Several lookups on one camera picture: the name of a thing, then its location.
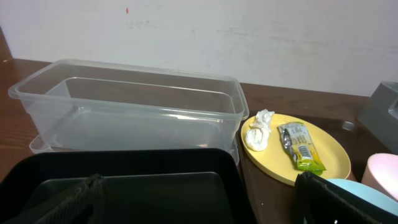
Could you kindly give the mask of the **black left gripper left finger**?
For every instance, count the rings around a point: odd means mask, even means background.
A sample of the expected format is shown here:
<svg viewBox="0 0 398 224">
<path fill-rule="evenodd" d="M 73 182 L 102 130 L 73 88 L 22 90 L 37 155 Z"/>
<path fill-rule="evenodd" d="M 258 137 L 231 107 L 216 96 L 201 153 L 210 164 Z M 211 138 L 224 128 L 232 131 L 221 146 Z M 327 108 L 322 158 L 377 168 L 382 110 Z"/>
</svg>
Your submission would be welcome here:
<svg viewBox="0 0 398 224">
<path fill-rule="evenodd" d="M 5 221 L 5 224 L 104 223 L 108 185 L 95 174 Z"/>
</svg>

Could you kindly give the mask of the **yellow round plate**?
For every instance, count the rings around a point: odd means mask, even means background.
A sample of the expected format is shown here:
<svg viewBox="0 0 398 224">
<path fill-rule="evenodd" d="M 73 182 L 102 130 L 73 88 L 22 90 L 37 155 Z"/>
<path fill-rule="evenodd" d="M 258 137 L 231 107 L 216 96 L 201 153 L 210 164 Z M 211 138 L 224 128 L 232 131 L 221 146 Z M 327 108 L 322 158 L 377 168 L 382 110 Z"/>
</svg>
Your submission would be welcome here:
<svg viewBox="0 0 398 224">
<path fill-rule="evenodd" d="M 271 134 L 268 138 L 268 145 L 263 151 L 253 151 L 246 144 L 246 133 L 250 129 L 255 117 L 247 119 L 241 128 L 241 139 L 244 150 L 250 160 L 267 175 L 287 185 L 295 185 L 296 177 L 302 173 L 294 167 L 287 153 L 284 152 L 280 141 L 280 134 L 277 127 L 288 122 L 301 122 L 309 130 L 309 134 L 315 144 L 318 155 L 326 167 L 320 177 L 324 179 L 346 179 L 351 172 L 351 162 L 343 146 L 327 132 L 293 116 L 275 114 L 271 121 Z"/>
</svg>

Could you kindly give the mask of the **green yellow snack wrapper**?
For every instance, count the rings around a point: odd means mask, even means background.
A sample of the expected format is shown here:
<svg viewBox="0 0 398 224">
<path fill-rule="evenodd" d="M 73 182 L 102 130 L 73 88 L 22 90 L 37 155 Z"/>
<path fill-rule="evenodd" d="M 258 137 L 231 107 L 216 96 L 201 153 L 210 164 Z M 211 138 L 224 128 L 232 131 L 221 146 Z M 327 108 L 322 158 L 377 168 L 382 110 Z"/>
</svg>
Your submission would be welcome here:
<svg viewBox="0 0 398 224">
<path fill-rule="evenodd" d="M 326 171 L 307 127 L 301 122 L 289 122 L 277 127 L 284 151 L 297 170 L 321 175 Z"/>
</svg>

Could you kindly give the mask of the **pink bowl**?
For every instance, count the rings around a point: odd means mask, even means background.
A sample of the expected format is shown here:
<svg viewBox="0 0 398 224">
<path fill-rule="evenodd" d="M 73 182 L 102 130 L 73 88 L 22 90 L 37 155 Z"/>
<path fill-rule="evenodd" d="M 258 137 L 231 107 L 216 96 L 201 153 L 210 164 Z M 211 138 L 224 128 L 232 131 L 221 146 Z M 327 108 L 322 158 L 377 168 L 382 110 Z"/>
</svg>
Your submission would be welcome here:
<svg viewBox="0 0 398 224">
<path fill-rule="evenodd" d="M 370 156 L 361 183 L 397 201 L 397 155 L 377 153 Z"/>
</svg>

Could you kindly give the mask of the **white tissue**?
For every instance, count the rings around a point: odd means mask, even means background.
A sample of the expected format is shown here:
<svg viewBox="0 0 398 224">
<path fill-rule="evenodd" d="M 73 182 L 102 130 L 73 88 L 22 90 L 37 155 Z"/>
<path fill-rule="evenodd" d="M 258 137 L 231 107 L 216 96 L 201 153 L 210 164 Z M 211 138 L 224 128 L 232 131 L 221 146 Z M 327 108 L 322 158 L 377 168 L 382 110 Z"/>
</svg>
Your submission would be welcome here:
<svg viewBox="0 0 398 224">
<path fill-rule="evenodd" d="M 264 151 L 267 148 L 274 114 L 274 111 L 269 110 L 257 112 L 254 122 L 249 125 L 245 136 L 245 143 L 251 150 Z"/>
</svg>

